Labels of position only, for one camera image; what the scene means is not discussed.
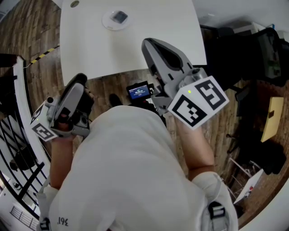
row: yellow wooden panel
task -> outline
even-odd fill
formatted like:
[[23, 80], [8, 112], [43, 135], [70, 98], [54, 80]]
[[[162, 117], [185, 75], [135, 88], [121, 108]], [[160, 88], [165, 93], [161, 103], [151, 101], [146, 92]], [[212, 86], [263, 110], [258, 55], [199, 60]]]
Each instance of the yellow wooden panel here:
[[[282, 109], [283, 109], [283, 97], [271, 97], [269, 104], [269, 111], [267, 115], [267, 120], [264, 128], [264, 132], [261, 138], [261, 142], [264, 142], [274, 135], [276, 135], [281, 119]], [[274, 111], [274, 115], [269, 118], [269, 113]]]

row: person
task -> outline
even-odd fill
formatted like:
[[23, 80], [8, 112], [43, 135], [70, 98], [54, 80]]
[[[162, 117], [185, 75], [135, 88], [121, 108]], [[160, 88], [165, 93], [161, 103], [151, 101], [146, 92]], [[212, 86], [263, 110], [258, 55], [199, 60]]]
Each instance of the person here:
[[38, 230], [238, 230], [202, 128], [191, 130], [175, 118], [186, 178], [160, 117], [143, 106], [123, 106], [116, 95], [110, 101], [114, 107], [91, 123], [75, 155], [73, 137], [52, 141]]

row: black mesh chair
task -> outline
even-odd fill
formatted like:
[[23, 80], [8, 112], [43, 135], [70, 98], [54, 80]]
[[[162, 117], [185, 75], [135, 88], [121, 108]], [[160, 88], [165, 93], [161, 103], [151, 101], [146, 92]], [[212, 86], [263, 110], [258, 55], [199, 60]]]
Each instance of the black mesh chair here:
[[272, 28], [248, 36], [233, 34], [209, 40], [205, 51], [206, 71], [223, 90], [241, 79], [260, 79], [282, 87], [289, 78], [289, 43], [279, 39]]

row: black buckle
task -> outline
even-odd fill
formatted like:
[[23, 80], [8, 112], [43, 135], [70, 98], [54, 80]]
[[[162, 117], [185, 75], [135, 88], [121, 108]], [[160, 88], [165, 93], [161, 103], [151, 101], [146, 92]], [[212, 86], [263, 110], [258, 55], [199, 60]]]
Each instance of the black buckle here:
[[211, 204], [209, 204], [208, 210], [210, 212], [211, 220], [219, 217], [224, 217], [226, 212], [224, 206], [216, 201], [213, 201]]

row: yellow and black striped tape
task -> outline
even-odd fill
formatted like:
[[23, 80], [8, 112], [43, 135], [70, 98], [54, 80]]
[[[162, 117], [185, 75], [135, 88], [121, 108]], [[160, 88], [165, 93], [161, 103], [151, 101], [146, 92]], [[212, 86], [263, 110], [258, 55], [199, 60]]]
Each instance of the yellow and black striped tape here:
[[32, 60], [30, 62], [29, 65], [32, 65], [33, 63], [36, 63], [38, 60], [40, 60], [41, 58], [43, 58], [45, 55], [47, 55], [48, 53], [50, 53], [51, 51], [54, 51], [56, 48], [58, 48], [60, 46], [60, 44], [58, 44], [56, 47], [51, 48], [49, 50], [47, 50], [46, 52], [44, 52], [42, 55], [38, 56], [36, 59]]

